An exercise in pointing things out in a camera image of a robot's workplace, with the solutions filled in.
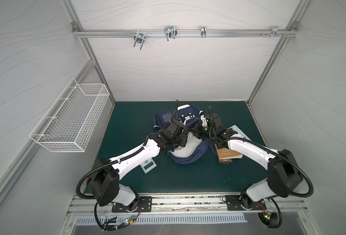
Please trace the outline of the navy blue backpack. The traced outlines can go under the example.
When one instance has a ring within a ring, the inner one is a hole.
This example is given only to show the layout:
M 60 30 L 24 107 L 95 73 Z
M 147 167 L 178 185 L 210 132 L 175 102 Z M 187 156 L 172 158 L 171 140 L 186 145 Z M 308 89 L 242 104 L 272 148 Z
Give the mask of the navy blue backpack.
M 153 130 L 158 131 L 165 127 L 173 116 L 174 109 L 170 108 L 156 114 L 152 120 Z M 193 127 L 198 120 L 204 116 L 204 111 L 194 105 L 185 104 L 177 108 L 178 120 L 189 127 Z M 193 135 L 188 134 L 188 140 L 185 147 L 176 147 L 172 151 L 168 151 L 167 155 L 176 163 L 186 165 L 199 160 L 207 151 L 211 151 L 214 156 L 217 156 L 217 151 L 214 144 L 208 139 L 202 140 Z

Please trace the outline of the brown kraft book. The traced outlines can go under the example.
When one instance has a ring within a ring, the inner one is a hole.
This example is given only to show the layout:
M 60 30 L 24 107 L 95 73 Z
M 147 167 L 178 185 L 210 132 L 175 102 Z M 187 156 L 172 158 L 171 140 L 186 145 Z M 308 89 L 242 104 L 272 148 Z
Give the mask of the brown kraft book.
M 243 155 L 237 151 L 225 148 L 225 147 L 218 147 L 218 145 L 215 145 L 218 160 L 222 164 L 229 164 L 233 160 L 242 159 Z

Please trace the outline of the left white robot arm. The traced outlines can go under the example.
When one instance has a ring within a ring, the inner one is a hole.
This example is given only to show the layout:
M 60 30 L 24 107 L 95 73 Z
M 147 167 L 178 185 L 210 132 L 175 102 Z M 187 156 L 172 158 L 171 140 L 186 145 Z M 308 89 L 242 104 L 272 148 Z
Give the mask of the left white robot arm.
M 97 159 L 93 169 L 86 173 L 76 186 L 76 194 L 82 199 L 95 199 L 97 205 L 118 203 L 134 211 L 140 196 L 131 187 L 120 184 L 130 171 L 144 161 L 177 146 L 185 147 L 187 131 L 183 123 L 173 120 L 166 127 L 149 134 L 136 148 L 111 159 Z

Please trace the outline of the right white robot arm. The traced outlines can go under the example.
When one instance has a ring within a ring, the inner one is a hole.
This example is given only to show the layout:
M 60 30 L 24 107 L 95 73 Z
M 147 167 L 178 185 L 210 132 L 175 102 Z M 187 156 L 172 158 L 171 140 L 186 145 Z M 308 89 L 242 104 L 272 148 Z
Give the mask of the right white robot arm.
M 277 151 L 242 137 L 232 128 L 225 128 L 216 113 L 201 115 L 193 131 L 198 137 L 208 139 L 215 145 L 241 153 L 258 163 L 267 171 L 267 177 L 241 192 L 246 204 L 265 198 L 290 195 L 308 198 L 314 186 L 308 175 L 298 166 L 293 154 L 283 149 Z

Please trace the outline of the light green pencil case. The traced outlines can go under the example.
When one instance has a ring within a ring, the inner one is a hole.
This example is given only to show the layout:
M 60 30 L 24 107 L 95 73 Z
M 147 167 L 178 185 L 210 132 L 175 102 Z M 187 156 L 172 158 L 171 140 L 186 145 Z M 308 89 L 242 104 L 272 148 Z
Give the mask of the light green pencil case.
M 236 132 L 236 134 L 232 135 L 232 137 L 245 138 L 247 140 L 250 140 L 250 138 L 236 125 L 233 125 L 230 128 Z

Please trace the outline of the light green calculator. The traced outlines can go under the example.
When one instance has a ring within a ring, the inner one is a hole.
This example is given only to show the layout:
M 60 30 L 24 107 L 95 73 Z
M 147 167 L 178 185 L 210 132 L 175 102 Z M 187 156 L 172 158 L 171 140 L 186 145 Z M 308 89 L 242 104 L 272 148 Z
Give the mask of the light green calculator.
M 140 164 L 140 167 L 142 168 L 142 170 L 145 174 L 148 174 L 150 171 L 152 171 L 154 168 L 157 167 L 157 164 L 155 163 L 155 161 L 152 158 L 150 158 L 148 160 L 143 161 Z

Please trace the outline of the small metal hook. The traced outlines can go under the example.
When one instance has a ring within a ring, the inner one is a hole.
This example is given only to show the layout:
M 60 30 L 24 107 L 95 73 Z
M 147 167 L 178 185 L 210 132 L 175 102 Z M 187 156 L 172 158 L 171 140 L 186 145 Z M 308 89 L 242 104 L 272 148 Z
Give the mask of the small metal hook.
M 201 38 L 205 38 L 207 34 L 206 26 L 201 27 Z

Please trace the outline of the aluminium cross bar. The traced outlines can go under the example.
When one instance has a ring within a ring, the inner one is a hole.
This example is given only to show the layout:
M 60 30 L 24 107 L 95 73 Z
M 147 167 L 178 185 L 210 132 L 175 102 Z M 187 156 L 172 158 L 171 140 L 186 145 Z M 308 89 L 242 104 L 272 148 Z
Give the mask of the aluminium cross bar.
M 240 37 L 263 37 L 261 33 L 267 34 L 272 29 L 208 29 L 205 38 L 240 38 Z M 295 37 L 297 30 L 279 29 L 286 33 L 287 37 Z M 133 38 L 135 33 L 140 32 L 146 38 L 165 38 L 162 29 L 145 30 L 80 30 L 74 32 L 76 38 Z M 176 38 L 201 38 L 201 29 L 178 29 Z

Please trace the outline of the metal double hook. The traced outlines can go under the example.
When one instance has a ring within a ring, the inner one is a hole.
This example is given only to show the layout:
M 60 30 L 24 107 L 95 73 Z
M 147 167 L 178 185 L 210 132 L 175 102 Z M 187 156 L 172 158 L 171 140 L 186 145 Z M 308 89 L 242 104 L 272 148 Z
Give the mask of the metal double hook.
M 167 26 L 164 28 L 164 34 L 166 36 L 167 41 L 169 41 L 171 38 L 175 39 L 177 36 L 177 28 L 176 26 Z

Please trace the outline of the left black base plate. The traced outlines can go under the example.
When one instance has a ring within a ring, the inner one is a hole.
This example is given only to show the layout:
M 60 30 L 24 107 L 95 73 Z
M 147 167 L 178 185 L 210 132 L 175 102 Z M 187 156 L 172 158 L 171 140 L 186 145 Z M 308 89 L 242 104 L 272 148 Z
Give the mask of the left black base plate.
M 152 197 L 140 196 L 136 198 L 129 206 L 125 206 L 121 203 L 113 203 L 113 213 L 130 213 L 130 212 L 151 212 L 152 209 Z

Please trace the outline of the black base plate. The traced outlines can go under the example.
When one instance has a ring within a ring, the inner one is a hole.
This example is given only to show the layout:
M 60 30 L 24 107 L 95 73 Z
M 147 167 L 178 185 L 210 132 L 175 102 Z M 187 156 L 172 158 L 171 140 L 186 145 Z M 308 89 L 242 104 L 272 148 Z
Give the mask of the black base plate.
M 152 197 L 140 196 L 136 198 L 129 206 L 125 206 L 121 203 L 113 203 L 113 213 L 130 213 L 130 212 L 151 212 L 152 209 Z
M 267 209 L 263 199 L 254 202 L 245 195 L 225 195 L 223 200 L 228 211 L 263 211 Z

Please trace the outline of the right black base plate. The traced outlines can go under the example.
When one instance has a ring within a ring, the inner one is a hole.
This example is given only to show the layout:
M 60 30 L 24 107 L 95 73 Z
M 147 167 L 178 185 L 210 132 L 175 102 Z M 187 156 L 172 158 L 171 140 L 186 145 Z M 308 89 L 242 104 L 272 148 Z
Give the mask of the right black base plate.
M 254 202 L 245 195 L 225 195 L 223 200 L 228 211 L 263 211 L 267 209 L 263 199 Z

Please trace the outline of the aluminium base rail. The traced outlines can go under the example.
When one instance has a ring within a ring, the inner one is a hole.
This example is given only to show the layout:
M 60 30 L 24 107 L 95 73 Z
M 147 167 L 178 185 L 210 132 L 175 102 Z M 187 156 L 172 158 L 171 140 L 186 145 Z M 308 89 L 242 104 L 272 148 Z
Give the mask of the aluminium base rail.
M 227 202 L 226 195 L 239 197 L 239 192 L 218 192 L 218 193 L 139 193 L 142 196 L 149 196 L 151 200 L 151 212 L 144 214 L 185 214 L 185 213 L 231 213 L 231 212 L 263 212 L 262 207 L 270 212 L 277 212 L 273 202 L 264 199 L 252 210 L 244 210 L 240 205 L 233 206 Z M 275 202 L 281 212 L 308 212 L 308 208 L 303 198 L 289 196 L 288 198 L 276 197 Z M 96 200 L 81 199 L 74 196 L 66 215 L 93 215 Z M 228 207 L 233 206 L 236 211 L 229 211 Z M 112 204 L 98 207 L 99 215 L 112 213 Z

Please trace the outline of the metal bracket with screws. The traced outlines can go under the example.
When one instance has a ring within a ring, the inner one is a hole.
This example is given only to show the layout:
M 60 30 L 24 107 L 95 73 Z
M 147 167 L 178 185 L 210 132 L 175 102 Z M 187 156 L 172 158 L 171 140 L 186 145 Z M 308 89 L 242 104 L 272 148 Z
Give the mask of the metal bracket with screws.
M 264 33 L 261 33 L 261 35 L 263 37 L 269 37 L 269 38 L 274 38 L 274 37 L 279 37 L 279 38 L 282 38 L 282 37 L 287 37 L 287 34 L 286 33 L 281 33 L 278 29 L 278 27 L 274 27 L 271 32 L 267 33 L 267 34 L 264 34 Z

